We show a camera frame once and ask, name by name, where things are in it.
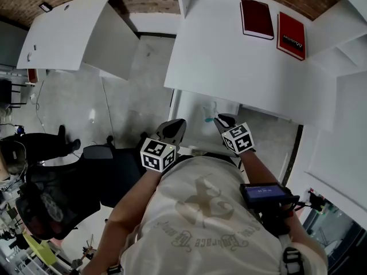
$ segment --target book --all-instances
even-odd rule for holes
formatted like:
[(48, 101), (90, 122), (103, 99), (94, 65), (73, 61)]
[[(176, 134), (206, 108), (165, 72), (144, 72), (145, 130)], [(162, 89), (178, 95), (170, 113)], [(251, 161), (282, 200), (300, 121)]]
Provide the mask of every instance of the book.
[(243, 34), (267, 40), (274, 39), (273, 24), (266, 3), (241, 0), (240, 8)]
[(306, 58), (303, 23), (280, 12), (278, 15), (276, 47), (298, 60), (303, 61)]

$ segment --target black electronic device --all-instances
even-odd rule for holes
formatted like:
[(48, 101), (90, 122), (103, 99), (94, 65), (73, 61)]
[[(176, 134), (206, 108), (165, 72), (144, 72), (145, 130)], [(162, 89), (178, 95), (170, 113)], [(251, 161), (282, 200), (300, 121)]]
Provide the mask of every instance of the black electronic device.
[(298, 195), (292, 195), (290, 190), (278, 183), (241, 184), (240, 191), (249, 209), (257, 213), (285, 205), (292, 205), (287, 210), (293, 210), (299, 201)]

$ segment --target dark red book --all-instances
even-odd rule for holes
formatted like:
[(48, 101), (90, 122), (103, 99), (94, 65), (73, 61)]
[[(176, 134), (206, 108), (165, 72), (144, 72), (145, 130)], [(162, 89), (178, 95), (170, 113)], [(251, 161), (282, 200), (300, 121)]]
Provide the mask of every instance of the dark red book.
[(306, 46), (303, 23), (280, 12), (278, 15), (276, 47), (301, 61), (304, 60), (306, 58)]
[(267, 40), (274, 39), (273, 24), (266, 3), (241, 0), (240, 8), (243, 34)]

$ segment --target person's left arm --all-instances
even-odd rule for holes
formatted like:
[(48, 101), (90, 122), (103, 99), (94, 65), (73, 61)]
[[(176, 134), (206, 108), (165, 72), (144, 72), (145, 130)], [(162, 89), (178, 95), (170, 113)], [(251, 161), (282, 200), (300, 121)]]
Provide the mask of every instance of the person's left arm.
[(97, 252), (83, 269), (82, 275), (100, 275), (119, 263), (119, 254), (126, 238), (140, 224), (161, 177), (161, 172), (147, 170), (115, 206), (104, 227)]

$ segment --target black and white marker cube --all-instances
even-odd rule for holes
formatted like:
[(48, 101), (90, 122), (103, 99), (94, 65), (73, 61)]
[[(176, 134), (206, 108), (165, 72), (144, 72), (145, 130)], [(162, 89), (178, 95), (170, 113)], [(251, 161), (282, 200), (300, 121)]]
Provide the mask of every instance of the black and white marker cube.
[(176, 146), (147, 138), (140, 151), (142, 165), (163, 172), (176, 159)]
[(226, 147), (236, 154), (247, 151), (254, 146), (246, 122), (222, 133), (222, 138)]

